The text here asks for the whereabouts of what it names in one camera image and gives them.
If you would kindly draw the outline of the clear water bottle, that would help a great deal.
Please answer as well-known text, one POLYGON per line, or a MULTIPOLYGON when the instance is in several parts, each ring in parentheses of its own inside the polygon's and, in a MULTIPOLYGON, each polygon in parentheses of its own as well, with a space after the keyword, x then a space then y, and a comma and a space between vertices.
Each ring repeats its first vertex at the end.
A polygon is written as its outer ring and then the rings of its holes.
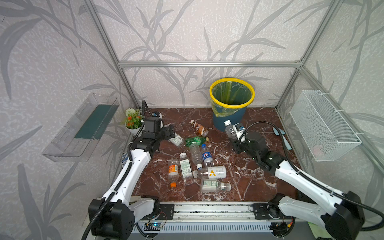
POLYGON ((230 120, 227 120, 224 122, 226 128, 225 128, 225 132, 228 136, 228 138, 234 142, 234 141, 237 141, 238 140, 238 137, 237 137, 237 131, 234 127, 234 125, 231 123, 230 120))

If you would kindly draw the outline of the clear bottle orange label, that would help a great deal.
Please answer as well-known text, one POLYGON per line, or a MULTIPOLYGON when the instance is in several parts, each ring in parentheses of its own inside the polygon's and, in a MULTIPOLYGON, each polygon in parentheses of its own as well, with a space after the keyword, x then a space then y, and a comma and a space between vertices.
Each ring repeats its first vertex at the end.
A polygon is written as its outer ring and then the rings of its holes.
POLYGON ((170 181, 170 187, 176 188, 177 187, 177 181, 180 176, 179 171, 179 162, 175 159, 168 160, 169 170, 168 170, 168 179, 170 181))

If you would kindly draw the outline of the square bottle white green label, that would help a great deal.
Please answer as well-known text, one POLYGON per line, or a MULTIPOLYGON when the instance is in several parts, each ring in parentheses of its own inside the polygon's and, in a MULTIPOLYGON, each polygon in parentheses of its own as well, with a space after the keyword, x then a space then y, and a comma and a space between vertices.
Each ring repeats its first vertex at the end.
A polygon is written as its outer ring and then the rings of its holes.
POLYGON ((193 177, 190 160, 186 153, 180 153, 180 167, 182 171, 182 178, 188 180, 193 177))

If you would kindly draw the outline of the clear Pepsi bottle blue cap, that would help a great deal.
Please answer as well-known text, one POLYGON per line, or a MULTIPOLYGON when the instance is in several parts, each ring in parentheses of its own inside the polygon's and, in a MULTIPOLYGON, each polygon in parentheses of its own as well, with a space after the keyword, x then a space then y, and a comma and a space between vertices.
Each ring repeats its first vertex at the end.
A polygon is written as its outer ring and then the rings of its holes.
POLYGON ((206 167, 213 167, 215 165, 214 159, 212 157, 212 154, 210 152, 210 149, 206 144, 202 144, 202 159, 203 163, 206 167))

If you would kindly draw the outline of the clear bottle yellow logo label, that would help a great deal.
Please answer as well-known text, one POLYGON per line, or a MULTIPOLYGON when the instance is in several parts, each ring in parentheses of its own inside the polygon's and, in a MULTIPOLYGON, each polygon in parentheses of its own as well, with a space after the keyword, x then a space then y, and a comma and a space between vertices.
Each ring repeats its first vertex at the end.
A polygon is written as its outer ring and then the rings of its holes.
POLYGON ((193 178, 197 179, 225 179, 227 170, 224 166, 206 167, 193 172, 193 178))

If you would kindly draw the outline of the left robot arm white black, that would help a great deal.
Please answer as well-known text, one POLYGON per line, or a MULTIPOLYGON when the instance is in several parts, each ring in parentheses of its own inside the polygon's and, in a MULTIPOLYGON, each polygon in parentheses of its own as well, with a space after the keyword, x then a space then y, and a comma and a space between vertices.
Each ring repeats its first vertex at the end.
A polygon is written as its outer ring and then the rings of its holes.
POLYGON ((83 233, 83 240, 89 234, 126 240, 139 220, 159 214, 157 197, 144 196, 131 203, 131 196, 145 167, 159 150, 160 143, 175 135, 173 125, 166 126, 161 113, 154 112, 151 117, 145 118, 141 133, 128 147, 129 159, 115 182, 101 199, 94 199, 90 203, 90 222, 83 233))

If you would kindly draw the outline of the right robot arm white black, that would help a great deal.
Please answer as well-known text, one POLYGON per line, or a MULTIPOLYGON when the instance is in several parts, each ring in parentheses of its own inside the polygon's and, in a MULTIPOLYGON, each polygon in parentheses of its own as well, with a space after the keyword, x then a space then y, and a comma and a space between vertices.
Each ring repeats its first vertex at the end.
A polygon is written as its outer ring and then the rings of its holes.
POLYGON ((353 192, 347 194, 329 186, 320 188, 321 182, 307 173, 295 170, 286 157, 271 152, 265 139, 256 132, 243 135, 237 131, 233 141, 234 151, 246 153, 259 167, 283 180, 307 196, 311 203, 277 194, 269 201, 271 216, 295 217, 323 227, 336 240, 354 240, 362 230, 365 216, 361 200, 353 192))

